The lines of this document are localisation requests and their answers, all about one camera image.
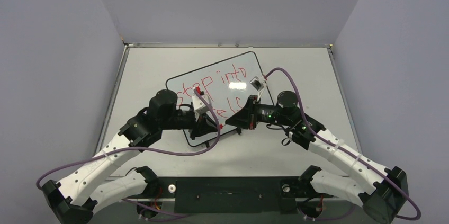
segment black joint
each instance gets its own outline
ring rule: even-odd
[[[118,135],[124,135],[130,141],[130,147],[148,147],[161,139],[162,130],[157,126],[154,119],[144,115],[141,110],[138,115],[129,119],[120,128]]]
[[[157,177],[156,173],[154,173],[154,171],[147,166],[136,168],[136,172],[141,174],[145,178],[145,182],[147,183],[147,187],[145,187],[142,194],[156,194],[156,190],[159,188],[159,177]]]
[[[407,175],[403,170],[394,167],[392,170],[386,168],[385,172],[387,178],[408,194]],[[386,180],[381,183],[375,182],[373,185],[376,190],[371,195],[367,193],[358,195],[363,202],[363,210],[375,221],[390,224],[405,204],[406,199]]]
[[[313,180],[313,176],[319,171],[321,171],[320,167],[313,165],[309,166],[306,171],[304,171],[304,173],[302,173],[302,175],[300,176],[300,180],[311,182]]]
[[[167,119],[176,111],[178,95],[171,90],[160,90],[151,98],[147,113],[155,119]]]
[[[82,206],[70,204],[71,197],[64,198],[59,191],[58,183],[49,180],[42,186],[42,192],[45,196],[48,206],[58,218],[61,224],[86,224],[94,215],[93,209],[97,204],[89,198]]]

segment white cable clip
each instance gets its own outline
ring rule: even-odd
[[[107,154],[107,152],[106,152],[104,149],[101,149],[101,152],[103,153],[103,155],[106,157],[106,159],[108,159],[109,162],[110,162],[113,166],[115,166],[115,167],[117,167],[117,168],[120,167],[119,165],[117,165],[117,164],[114,163],[114,160],[111,158],[111,155]]]
[[[362,156],[362,154],[358,154],[357,155],[357,158],[355,158],[355,161],[354,162],[352,162],[352,165],[351,165],[351,167],[349,168],[349,172],[350,172],[350,175],[352,175],[352,172],[354,171],[352,168],[354,167],[354,165],[357,163],[357,161],[358,161],[358,159],[360,159],[360,157]]]
[[[329,153],[329,156],[327,157],[327,161],[331,162],[330,159],[334,156],[335,152],[338,150],[338,148],[343,145],[345,141],[343,139],[340,139],[337,144],[332,148],[332,150]]]

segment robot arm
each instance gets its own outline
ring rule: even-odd
[[[380,223],[391,223],[406,199],[379,174],[360,163],[359,159],[368,162],[408,194],[405,172],[398,167],[388,169],[367,159],[346,145],[343,139],[335,137],[323,124],[306,115],[309,127],[335,146],[320,140],[303,121],[294,92],[281,92],[276,105],[260,104],[260,92],[264,82],[258,81],[256,79],[251,84],[259,90],[259,95],[248,97],[245,106],[228,118],[226,124],[242,129],[255,129],[259,122],[287,126],[284,132],[291,141],[325,158],[349,176],[340,177],[322,171],[319,167],[310,166],[300,177],[304,185],[311,185],[317,193],[335,195],[359,205]],[[340,147],[357,158],[354,159],[348,153],[338,150]]]
[[[177,95],[161,90],[149,106],[132,117],[113,139],[94,157],[59,182],[49,180],[42,186],[48,205],[63,224],[88,223],[93,214],[126,197],[151,194],[157,188],[156,174],[148,167],[137,168],[125,177],[102,184],[117,168],[140,151],[121,151],[128,147],[148,147],[161,139],[163,130],[190,130],[191,138],[216,132],[215,122],[206,114],[206,105],[195,96],[188,111],[176,108]]]

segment white wall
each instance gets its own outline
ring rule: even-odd
[[[329,44],[357,0],[102,0],[125,42]]]
[[[101,0],[0,0],[1,223],[59,223],[34,183],[92,155],[122,51]]]
[[[362,150],[407,172],[414,223],[447,223],[448,2],[359,0],[334,45]]]

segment table surface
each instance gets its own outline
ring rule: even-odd
[[[351,207],[348,202],[344,201],[325,201],[325,210],[321,214],[322,217],[331,218],[338,217],[346,213]],[[164,202],[163,209],[168,212],[173,212],[174,202]],[[239,223],[315,223],[311,220],[304,221],[300,213],[298,214],[279,214],[278,212],[262,212],[262,213],[203,213],[193,214],[188,218],[171,221],[168,223],[216,223],[216,224],[239,224]],[[115,203],[109,207],[101,210],[89,224],[141,224],[146,223],[143,220],[138,220],[136,206],[130,203],[122,202]],[[362,224],[377,224],[368,215],[363,212],[362,208],[356,207],[351,215],[344,219],[325,221],[331,224],[346,224],[346,223],[362,223]]]
[[[120,86],[108,117],[105,146],[126,121],[136,115],[173,76],[247,52],[257,54],[262,71],[286,69],[301,94],[306,113],[324,124],[336,137],[358,149],[344,100],[326,48],[130,48]],[[292,90],[287,78],[275,72],[268,80],[271,95]],[[121,177],[133,168],[149,166],[159,176],[296,176],[310,165],[343,175],[325,159],[296,144],[282,146],[285,135],[260,124],[254,131],[225,135],[203,155],[177,157],[145,152],[125,163],[111,177]],[[190,147],[182,131],[164,131],[151,147],[182,153],[204,149]]]

